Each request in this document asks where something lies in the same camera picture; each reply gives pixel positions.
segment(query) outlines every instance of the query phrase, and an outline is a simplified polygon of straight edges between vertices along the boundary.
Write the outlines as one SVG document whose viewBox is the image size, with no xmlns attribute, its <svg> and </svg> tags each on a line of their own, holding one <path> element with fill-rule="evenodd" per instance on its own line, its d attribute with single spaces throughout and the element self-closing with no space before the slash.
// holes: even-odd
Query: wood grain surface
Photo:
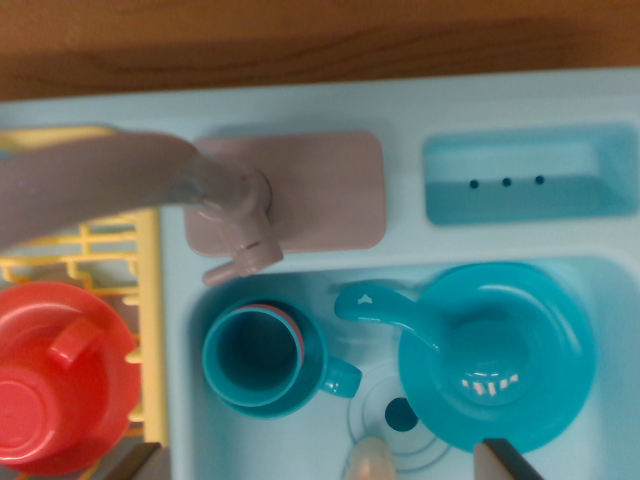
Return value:
<svg viewBox="0 0 640 480">
<path fill-rule="evenodd" d="M 0 100 L 635 65 L 637 0 L 0 0 Z"/>
</svg>

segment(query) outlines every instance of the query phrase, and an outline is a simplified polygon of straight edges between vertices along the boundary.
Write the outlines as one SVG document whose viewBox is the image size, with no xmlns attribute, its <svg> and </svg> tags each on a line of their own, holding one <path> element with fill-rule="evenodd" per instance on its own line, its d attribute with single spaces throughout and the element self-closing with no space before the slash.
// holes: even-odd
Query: drain hole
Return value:
<svg viewBox="0 0 640 480">
<path fill-rule="evenodd" d="M 384 411 L 384 419 L 396 432 L 408 432 L 418 424 L 418 417 L 404 397 L 389 402 Z"/>
</svg>

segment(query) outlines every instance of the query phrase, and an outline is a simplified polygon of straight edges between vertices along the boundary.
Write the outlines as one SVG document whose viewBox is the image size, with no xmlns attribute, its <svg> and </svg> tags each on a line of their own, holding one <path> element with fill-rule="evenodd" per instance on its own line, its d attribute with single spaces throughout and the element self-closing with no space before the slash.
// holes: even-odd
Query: toy kitchen sink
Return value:
<svg viewBox="0 0 640 480">
<path fill-rule="evenodd" d="M 93 97 L 0 105 L 0 127 L 107 125 L 190 141 L 366 131 L 379 141 L 386 231 L 371 248 L 287 254 L 210 289 L 202 276 L 222 261 L 190 248 L 180 206 L 162 208 L 174 479 L 338 479 L 366 435 L 387 440 L 400 478 L 473 478 L 470 453 L 420 423 L 388 423 L 385 409 L 404 396 L 399 330 L 343 321 L 334 303 L 359 281 L 416 299 L 449 269 L 482 262 L 546 273 L 587 313 L 595 339 L 586 403 L 526 458 L 547 479 L 632 478 L 640 470 L 639 85 L 640 71 L 609 70 Z M 364 374 L 353 399 L 319 393 L 275 420 L 218 399 L 201 363 L 213 318 L 198 306 L 262 295 L 315 316 L 331 353 Z"/>
</svg>

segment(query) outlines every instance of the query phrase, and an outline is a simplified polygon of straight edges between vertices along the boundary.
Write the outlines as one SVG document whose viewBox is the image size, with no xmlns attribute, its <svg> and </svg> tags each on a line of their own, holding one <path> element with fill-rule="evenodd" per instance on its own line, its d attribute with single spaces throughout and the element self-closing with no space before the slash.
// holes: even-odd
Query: cup handle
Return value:
<svg viewBox="0 0 640 480">
<path fill-rule="evenodd" d="M 339 358 L 329 357 L 322 390 L 336 397 L 353 398 L 360 386 L 362 372 Z"/>
<path fill-rule="evenodd" d="M 93 355 L 105 340 L 104 331 L 80 317 L 68 325 L 49 347 L 49 358 L 67 370 L 82 353 Z"/>
</svg>

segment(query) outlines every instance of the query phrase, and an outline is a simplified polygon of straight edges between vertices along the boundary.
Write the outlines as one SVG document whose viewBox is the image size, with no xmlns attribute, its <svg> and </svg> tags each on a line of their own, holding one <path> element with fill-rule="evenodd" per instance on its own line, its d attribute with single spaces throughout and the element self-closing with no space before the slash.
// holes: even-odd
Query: red cup handle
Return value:
<svg viewBox="0 0 640 480">
<path fill-rule="evenodd" d="M 49 347 L 49 358 L 66 370 L 81 354 L 96 353 L 104 339 L 105 333 L 100 327 L 80 317 L 56 337 Z"/>
</svg>

